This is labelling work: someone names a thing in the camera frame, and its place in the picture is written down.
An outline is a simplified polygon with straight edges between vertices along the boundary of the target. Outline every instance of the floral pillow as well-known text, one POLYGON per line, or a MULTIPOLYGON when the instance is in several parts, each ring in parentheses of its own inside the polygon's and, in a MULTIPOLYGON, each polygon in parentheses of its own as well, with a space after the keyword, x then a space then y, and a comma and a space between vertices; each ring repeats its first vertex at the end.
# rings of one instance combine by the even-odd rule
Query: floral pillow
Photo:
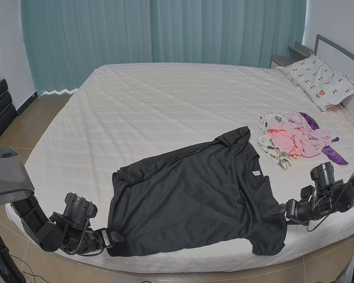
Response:
POLYGON ((323 111, 354 93, 354 85, 344 73, 333 70, 315 55, 280 70, 323 111))

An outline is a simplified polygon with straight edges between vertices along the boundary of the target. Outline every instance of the white headboard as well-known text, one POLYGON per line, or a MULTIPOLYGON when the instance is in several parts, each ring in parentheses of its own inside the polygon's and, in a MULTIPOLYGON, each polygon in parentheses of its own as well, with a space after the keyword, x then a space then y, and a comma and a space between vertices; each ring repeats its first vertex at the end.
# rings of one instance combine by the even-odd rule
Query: white headboard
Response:
MULTIPOLYGON (((354 55, 352 53, 323 36, 317 35, 314 54, 331 68, 344 72, 349 79, 354 81, 354 55)), ((341 104, 354 116, 354 94, 345 98, 341 104)))

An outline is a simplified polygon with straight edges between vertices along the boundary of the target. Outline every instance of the purple fabric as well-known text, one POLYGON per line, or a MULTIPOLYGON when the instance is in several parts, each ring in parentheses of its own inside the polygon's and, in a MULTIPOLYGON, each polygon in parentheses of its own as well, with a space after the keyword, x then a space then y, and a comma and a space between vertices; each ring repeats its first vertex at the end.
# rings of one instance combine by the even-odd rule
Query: purple fabric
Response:
MULTIPOLYGON (((299 112, 299 113, 300 113, 300 115, 301 115, 302 117, 305 118, 305 120, 307 121, 308 125, 310 125, 313 130, 316 130, 316 129, 319 128, 319 125, 316 123, 316 121, 315 121, 312 117, 310 117, 307 113, 304 113, 304 112, 299 112)), ((335 139, 332 139, 332 142, 337 142, 337 141, 339 141, 339 140, 340 140, 339 137, 336 137, 335 139)), ((322 152, 323 152, 332 162, 334 162, 334 163, 336 163, 336 164, 340 164, 340 165, 343 165, 343 166, 349 164, 346 160, 344 160, 344 158, 343 158, 341 155, 339 155, 337 152, 335 152, 335 150, 333 150, 333 149, 331 148, 331 146, 326 146, 326 147, 324 147, 324 148, 322 149, 322 152)))

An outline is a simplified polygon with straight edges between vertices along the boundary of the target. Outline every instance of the curtain fold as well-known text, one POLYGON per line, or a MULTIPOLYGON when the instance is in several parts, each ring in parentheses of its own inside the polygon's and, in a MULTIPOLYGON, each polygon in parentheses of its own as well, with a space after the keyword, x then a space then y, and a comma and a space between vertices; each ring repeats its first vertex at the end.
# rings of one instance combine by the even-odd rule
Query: curtain fold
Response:
POLYGON ((151 62, 147 0, 21 0, 39 94, 73 90, 104 64, 151 62))
POLYGON ((301 43, 306 0, 21 0, 35 87, 78 88, 101 65, 270 66, 301 43))

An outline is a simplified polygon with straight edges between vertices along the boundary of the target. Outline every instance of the wall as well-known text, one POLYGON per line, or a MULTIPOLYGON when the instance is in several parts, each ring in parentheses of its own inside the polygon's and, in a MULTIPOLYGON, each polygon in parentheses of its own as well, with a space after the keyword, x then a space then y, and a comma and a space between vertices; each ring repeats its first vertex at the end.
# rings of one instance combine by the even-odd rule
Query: wall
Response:
POLYGON ((34 92, 22 36, 20 0, 0 0, 0 79, 18 109, 34 92))
POLYGON ((307 0, 303 45, 313 50, 317 34, 354 54, 354 0, 307 0))

